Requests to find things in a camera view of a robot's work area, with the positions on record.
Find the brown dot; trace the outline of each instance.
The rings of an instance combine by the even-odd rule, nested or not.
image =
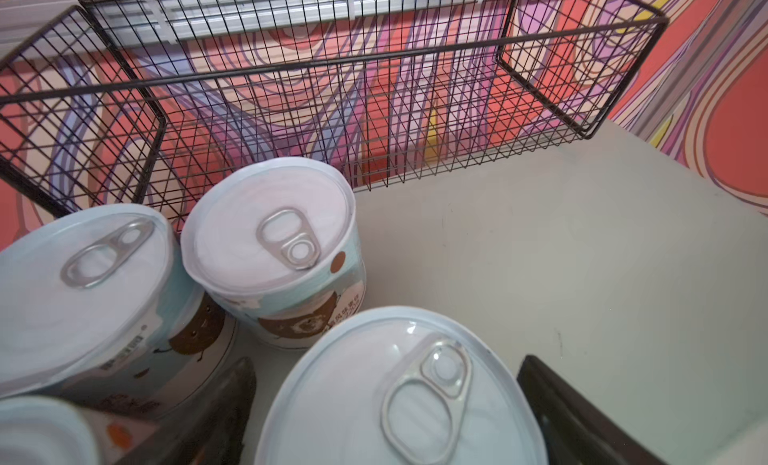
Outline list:
[[[331,262],[331,273],[336,273],[339,270],[341,270],[342,265],[344,265],[344,259],[346,258],[346,253],[343,251],[340,251],[336,254],[335,257],[333,257],[333,261]]]

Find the silver pull tab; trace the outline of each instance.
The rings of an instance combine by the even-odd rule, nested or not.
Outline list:
[[[128,260],[128,257],[141,247],[154,230],[151,219],[136,219],[85,247],[72,255],[62,267],[62,281],[73,288],[88,288],[100,284]],[[87,254],[98,249],[111,249],[115,253],[114,261],[107,270],[97,275],[85,275],[81,270],[81,260]]]
[[[382,429],[389,443],[413,465],[441,465],[451,459],[462,428],[464,410],[472,382],[472,360],[465,348],[450,338],[430,337],[424,351],[408,365],[406,372],[389,388],[382,403]],[[392,430],[389,411],[392,399],[408,383],[423,383],[435,392],[446,406],[450,433],[442,453],[436,457],[419,457]]]
[[[287,214],[293,214],[299,218],[301,221],[299,229],[286,239],[268,240],[264,236],[266,227]],[[315,237],[310,221],[300,210],[293,207],[278,210],[262,220],[256,229],[256,240],[273,257],[282,261],[287,267],[296,270],[312,268],[317,263],[317,259],[320,258],[320,242]]]

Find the white table surface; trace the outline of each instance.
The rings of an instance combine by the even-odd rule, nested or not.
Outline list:
[[[618,126],[356,197],[363,308],[438,311],[513,372],[538,355],[673,464],[768,415],[768,219]],[[300,354],[241,331],[245,354],[250,465]]]

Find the black metal mesh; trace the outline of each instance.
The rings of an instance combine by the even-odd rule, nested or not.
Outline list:
[[[0,64],[0,172],[55,215],[139,202],[178,228],[276,156],[388,186],[588,138],[667,23],[636,0],[284,1],[53,20]]]

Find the white can lid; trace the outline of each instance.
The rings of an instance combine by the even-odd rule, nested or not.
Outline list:
[[[148,207],[99,206],[0,253],[0,396],[71,376],[119,337],[168,278],[169,230]]]
[[[411,307],[328,331],[293,368],[264,423],[256,465],[544,465],[517,382],[469,330]]]
[[[332,260],[354,214],[352,189],[333,167],[300,157],[256,163],[194,207],[181,233],[184,267],[222,295],[287,287]]]
[[[99,465],[88,422],[67,402],[48,397],[0,401],[0,457],[6,465]]]

